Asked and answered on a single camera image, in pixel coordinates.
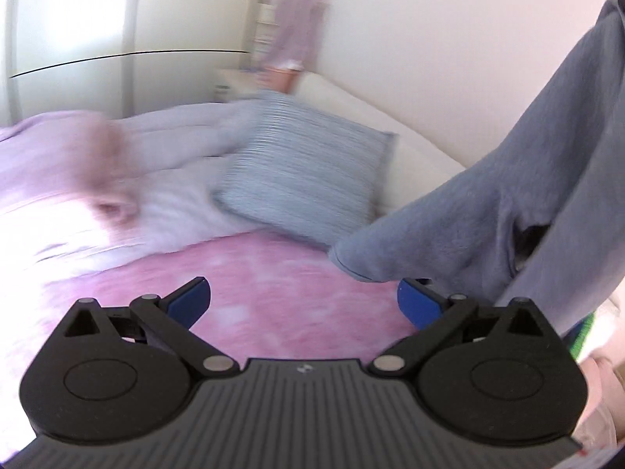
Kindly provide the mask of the grey sweatpants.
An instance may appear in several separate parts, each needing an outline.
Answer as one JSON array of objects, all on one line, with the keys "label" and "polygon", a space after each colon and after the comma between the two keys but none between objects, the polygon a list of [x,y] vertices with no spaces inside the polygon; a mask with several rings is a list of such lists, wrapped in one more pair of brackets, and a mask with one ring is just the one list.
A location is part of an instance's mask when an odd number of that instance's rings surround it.
[{"label": "grey sweatpants", "polygon": [[329,257],[360,281],[527,297],[557,333],[590,315],[624,276],[624,0],[605,2],[495,150]]}]

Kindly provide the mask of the pink floral blanket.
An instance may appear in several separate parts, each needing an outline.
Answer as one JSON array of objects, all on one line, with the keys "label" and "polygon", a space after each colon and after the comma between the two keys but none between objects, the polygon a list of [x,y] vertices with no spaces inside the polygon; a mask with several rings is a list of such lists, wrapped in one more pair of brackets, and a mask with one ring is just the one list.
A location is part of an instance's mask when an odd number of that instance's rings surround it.
[{"label": "pink floral blanket", "polygon": [[196,276],[209,281],[212,296],[194,333],[238,362],[369,361],[414,330],[397,307],[395,284],[357,282],[324,252],[261,232],[46,286],[40,326],[50,333],[80,297],[123,306],[142,293],[170,293]]}]

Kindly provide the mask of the lilac striped duvet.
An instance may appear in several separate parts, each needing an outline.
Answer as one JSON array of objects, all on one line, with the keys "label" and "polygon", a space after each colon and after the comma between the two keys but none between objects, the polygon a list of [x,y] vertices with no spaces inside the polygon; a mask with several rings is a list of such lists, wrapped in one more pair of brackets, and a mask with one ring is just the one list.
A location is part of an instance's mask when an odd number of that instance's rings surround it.
[{"label": "lilac striped duvet", "polygon": [[1,270],[46,282],[248,233],[214,201],[254,133],[257,100],[114,120],[40,113],[1,131]]}]

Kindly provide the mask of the grey striped pillow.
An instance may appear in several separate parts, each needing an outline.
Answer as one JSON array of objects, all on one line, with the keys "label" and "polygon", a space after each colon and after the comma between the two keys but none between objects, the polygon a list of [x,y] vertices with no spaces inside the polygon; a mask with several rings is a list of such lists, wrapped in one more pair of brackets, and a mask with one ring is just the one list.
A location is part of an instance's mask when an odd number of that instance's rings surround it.
[{"label": "grey striped pillow", "polygon": [[249,143],[215,203],[267,229],[329,248],[370,224],[395,134],[265,91]]}]

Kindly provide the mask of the white nightstand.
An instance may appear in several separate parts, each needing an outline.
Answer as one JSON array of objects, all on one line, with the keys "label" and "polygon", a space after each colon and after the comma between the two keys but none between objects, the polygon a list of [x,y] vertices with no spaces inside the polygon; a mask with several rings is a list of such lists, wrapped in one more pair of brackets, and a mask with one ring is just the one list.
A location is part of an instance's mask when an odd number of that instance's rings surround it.
[{"label": "white nightstand", "polygon": [[214,88],[216,102],[250,100],[266,90],[278,90],[267,71],[245,69],[218,69],[216,71]]}]

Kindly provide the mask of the white wardrobe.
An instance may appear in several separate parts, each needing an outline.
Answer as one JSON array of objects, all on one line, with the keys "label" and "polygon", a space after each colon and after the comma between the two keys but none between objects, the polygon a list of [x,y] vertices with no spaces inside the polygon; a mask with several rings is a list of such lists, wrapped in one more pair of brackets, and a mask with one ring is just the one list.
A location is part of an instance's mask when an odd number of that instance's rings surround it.
[{"label": "white wardrobe", "polygon": [[1,0],[1,121],[208,102],[246,67],[261,0]]}]

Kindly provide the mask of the pink hanging garment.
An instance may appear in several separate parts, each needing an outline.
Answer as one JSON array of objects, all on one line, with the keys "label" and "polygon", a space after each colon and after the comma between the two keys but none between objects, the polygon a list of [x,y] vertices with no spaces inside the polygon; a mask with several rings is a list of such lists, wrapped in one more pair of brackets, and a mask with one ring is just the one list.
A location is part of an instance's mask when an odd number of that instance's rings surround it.
[{"label": "pink hanging garment", "polygon": [[277,30],[259,65],[280,70],[309,70],[316,61],[329,0],[278,0]]}]

